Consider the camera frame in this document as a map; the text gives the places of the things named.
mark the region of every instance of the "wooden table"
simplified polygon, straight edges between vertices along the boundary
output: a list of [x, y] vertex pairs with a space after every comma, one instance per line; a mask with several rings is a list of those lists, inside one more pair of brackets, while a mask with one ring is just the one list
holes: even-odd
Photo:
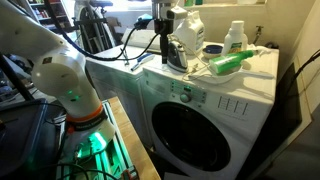
[[118, 97], [108, 99], [112, 113], [117, 121], [124, 144], [128, 150], [132, 164], [138, 170], [141, 180], [160, 180], [149, 155], [144, 149], [139, 136], [134, 130], [126, 112], [124, 111]]

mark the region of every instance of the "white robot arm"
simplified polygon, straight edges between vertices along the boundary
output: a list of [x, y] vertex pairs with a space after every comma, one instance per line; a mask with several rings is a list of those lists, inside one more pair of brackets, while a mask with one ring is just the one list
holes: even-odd
[[115, 130], [86, 77], [85, 57], [7, 0], [0, 1], [0, 52], [33, 61], [34, 85], [64, 106], [70, 124], [66, 151], [93, 132], [101, 132], [107, 142], [113, 138]]
[[184, 19], [188, 13], [177, 6], [178, 0], [152, 0], [152, 17], [154, 19], [155, 33], [160, 34], [160, 49], [162, 64], [167, 64], [168, 44], [167, 35], [173, 32], [173, 22]]

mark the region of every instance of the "washing machine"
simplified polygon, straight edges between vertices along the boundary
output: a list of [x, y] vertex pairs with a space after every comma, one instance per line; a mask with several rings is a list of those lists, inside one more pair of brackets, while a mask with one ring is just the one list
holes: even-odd
[[[116, 57], [123, 46], [116, 46], [112, 49], [96, 54], [100, 57]], [[130, 57], [138, 56], [143, 49], [127, 46], [126, 51]], [[137, 64], [132, 61], [99, 61], [86, 58], [86, 68], [90, 78], [101, 100], [118, 96], [126, 114], [128, 115], [135, 131], [145, 147], [152, 146], [149, 128], [147, 127], [144, 106], [141, 97], [142, 67], [152, 60], [141, 64], [139, 68], [131, 71]]]
[[278, 51], [243, 64], [272, 78], [239, 73], [224, 83], [210, 82], [206, 63], [188, 59], [189, 72], [204, 70], [197, 77], [161, 63], [144, 67], [146, 118], [159, 156], [194, 179], [232, 180], [273, 106]]

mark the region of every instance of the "spray bottle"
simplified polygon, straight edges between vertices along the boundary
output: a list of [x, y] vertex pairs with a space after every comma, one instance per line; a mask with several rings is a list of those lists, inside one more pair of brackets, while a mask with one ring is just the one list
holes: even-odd
[[220, 56], [210, 60], [210, 67], [217, 74], [240, 66], [241, 61], [259, 54], [258, 50], [246, 50], [238, 53], [227, 54], [226, 56]]

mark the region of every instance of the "washer door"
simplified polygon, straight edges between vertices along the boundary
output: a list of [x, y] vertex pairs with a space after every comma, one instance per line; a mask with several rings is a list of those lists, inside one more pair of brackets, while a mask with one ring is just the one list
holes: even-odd
[[227, 140], [217, 127], [181, 104], [158, 104], [152, 113], [155, 133], [180, 160], [204, 171], [219, 171], [230, 161]]

